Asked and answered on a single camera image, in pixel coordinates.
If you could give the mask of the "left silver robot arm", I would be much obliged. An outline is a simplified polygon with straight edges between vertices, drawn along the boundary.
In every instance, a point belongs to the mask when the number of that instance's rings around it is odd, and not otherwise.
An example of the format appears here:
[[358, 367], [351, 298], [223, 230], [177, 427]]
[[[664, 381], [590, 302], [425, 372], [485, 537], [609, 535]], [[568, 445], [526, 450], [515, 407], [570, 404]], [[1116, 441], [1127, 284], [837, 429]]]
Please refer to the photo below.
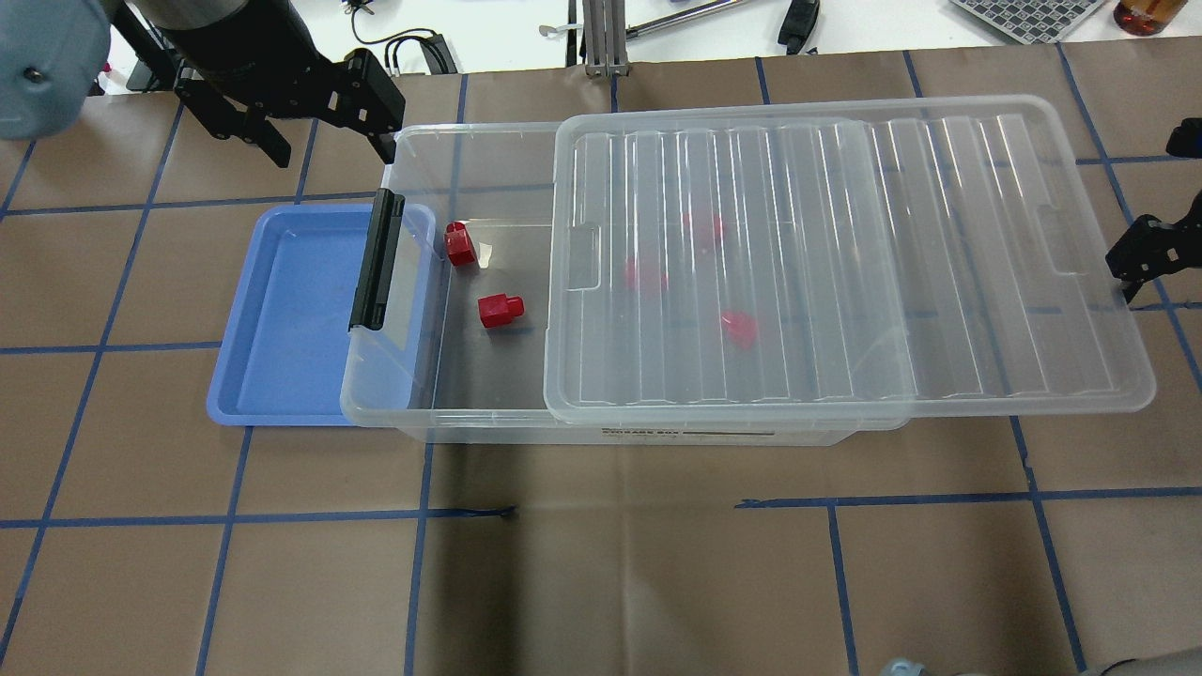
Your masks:
[[365, 137], [394, 162], [405, 111], [377, 57], [331, 61], [288, 1], [5, 1], [2, 137], [38, 140], [78, 118], [119, 32], [218, 140], [257, 146], [279, 167], [291, 146], [276, 119], [317, 119]]

